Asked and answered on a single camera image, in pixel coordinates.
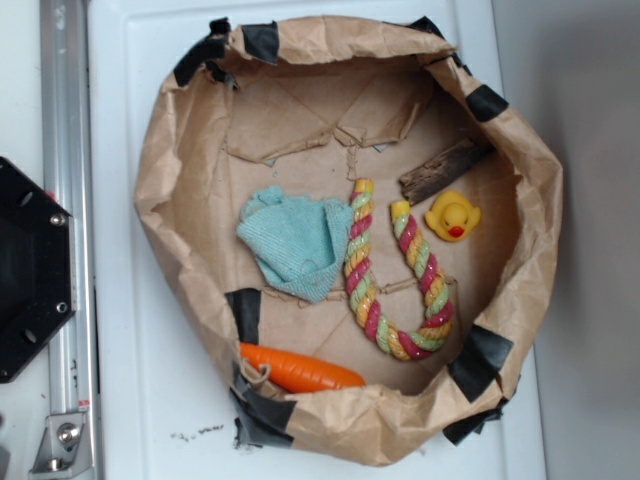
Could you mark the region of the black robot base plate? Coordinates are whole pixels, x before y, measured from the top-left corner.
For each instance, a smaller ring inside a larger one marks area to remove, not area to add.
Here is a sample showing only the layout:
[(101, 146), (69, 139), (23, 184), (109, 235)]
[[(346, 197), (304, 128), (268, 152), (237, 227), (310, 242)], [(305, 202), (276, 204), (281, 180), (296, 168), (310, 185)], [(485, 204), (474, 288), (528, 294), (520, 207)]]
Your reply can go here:
[(1, 159), (1, 382), (14, 381), (74, 313), (70, 215)]

